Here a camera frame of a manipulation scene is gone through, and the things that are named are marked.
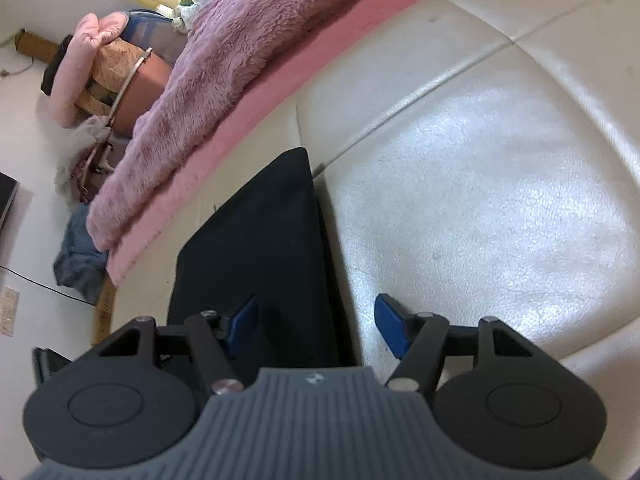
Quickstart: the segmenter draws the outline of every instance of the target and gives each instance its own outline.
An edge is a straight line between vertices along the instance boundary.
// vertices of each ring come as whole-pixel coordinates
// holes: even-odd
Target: black cable
[[[60,296],[64,296],[65,298],[69,298],[70,300],[76,300],[76,301],[79,301],[80,303],[85,303],[85,304],[87,304],[87,305],[89,305],[89,306],[93,306],[93,305],[92,305],[91,303],[89,303],[88,301],[80,300],[79,298],[74,298],[73,296],[70,296],[70,295],[68,295],[68,294],[65,294],[64,292],[60,292],[59,290],[56,290],[55,288],[51,288],[50,286],[43,285],[42,283],[34,282],[33,280],[30,280],[30,279],[29,279],[29,278],[27,278],[26,276],[23,276],[23,275],[19,274],[18,272],[15,272],[15,270],[8,269],[8,268],[7,268],[7,267],[5,267],[5,266],[0,265],[0,269],[7,270],[8,272],[10,272],[10,273],[12,273],[12,274],[15,274],[15,275],[16,275],[16,276],[18,276],[19,278],[22,278],[22,279],[24,279],[24,280],[27,280],[28,282],[33,283],[34,285],[38,285],[38,286],[42,286],[42,287],[44,287],[44,288],[48,288],[51,292],[55,292],[56,294],[59,294]]]

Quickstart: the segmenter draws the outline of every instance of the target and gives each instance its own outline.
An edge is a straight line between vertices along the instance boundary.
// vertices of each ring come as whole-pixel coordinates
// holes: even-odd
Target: pink pillow
[[[89,80],[98,49],[119,37],[128,21],[126,12],[112,12],[101,20],[89,13],[78,23],[47,101],[51,117],[63,128],[74,126],[78,121],[76,101]]]

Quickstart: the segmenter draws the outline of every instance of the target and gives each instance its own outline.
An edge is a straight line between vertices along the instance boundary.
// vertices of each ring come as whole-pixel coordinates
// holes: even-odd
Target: white leather sofa
[[[364,364],[388,292],[492,314],[602,396],[594,463],[640,467],[640,0],[423,0],[283,102],[146,250],[113,328],[159,322],[178,251],[257,171],[308,150]]]

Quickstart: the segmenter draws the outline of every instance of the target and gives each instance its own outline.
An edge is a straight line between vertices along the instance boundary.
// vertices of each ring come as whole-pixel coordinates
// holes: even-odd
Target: pink fuzzy blanket
[[[99,250],[114,246],[154,190],[213,131],[274,54],[341,1],[205,4],[164,93],[136,122],[124,158],[91,204],[87,229]]]
[[[110,253],[107,266],[119,285],[145,248],[165,229],[200,184],[255,126],[325,65],[380,23],[419,0],[358,0],[332,22],[270,63],[238,104],[169,180],[153,194]]]

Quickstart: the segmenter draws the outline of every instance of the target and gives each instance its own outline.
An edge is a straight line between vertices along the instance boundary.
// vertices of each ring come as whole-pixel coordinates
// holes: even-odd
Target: gray ribbed cover
[[[587,461],[546,472],[482,462],[453,444],[419,394],[381,386],[369,368],[265,370],[212,397],[190,434],[119,470],[45,462],[32,480],[602,480]]]

